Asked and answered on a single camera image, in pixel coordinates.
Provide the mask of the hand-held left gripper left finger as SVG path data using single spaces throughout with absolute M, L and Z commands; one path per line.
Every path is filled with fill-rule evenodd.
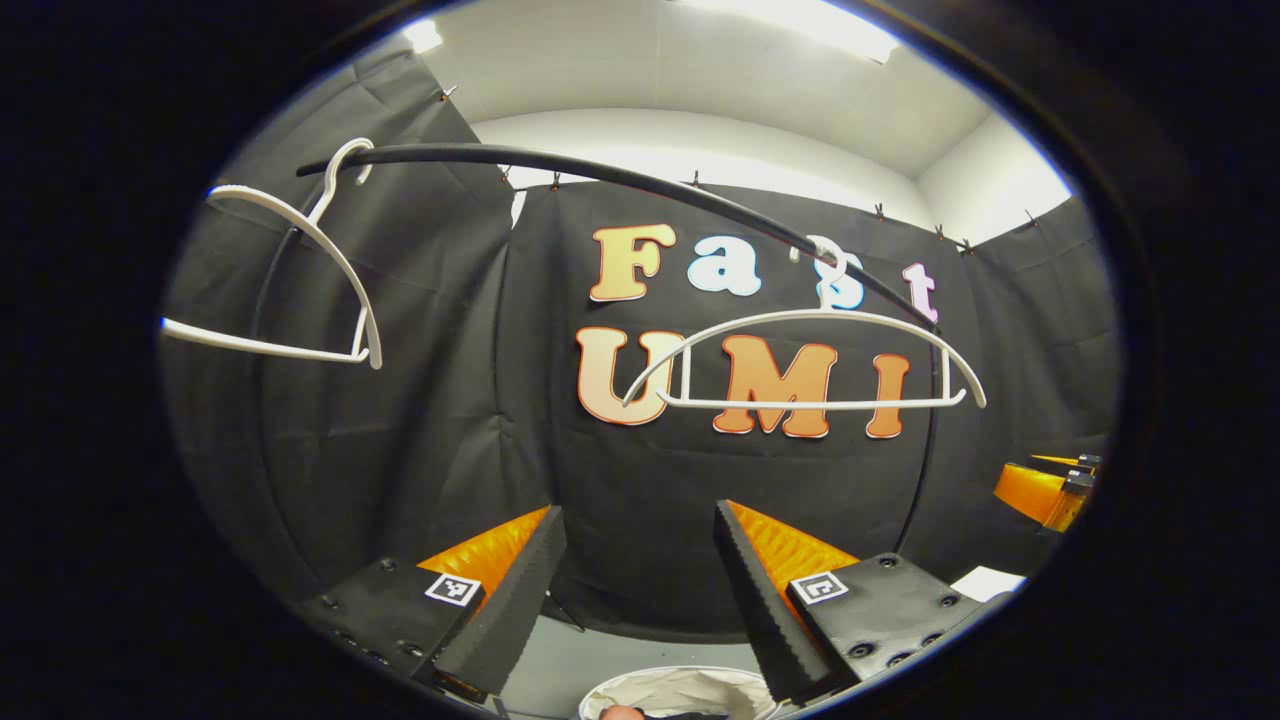
M 375 559 L 298 610 L 393 676 L 480 705 L 522 657 L 564 548 L 548 505 L 430 559 Z

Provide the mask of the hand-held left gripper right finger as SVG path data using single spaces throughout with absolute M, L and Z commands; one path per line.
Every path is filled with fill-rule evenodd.
M 900 553 L 855 559 L 731 500 L 713 539 L 764 682 L 795 705 L 896 673 L 1011 597 L 979 601 Z

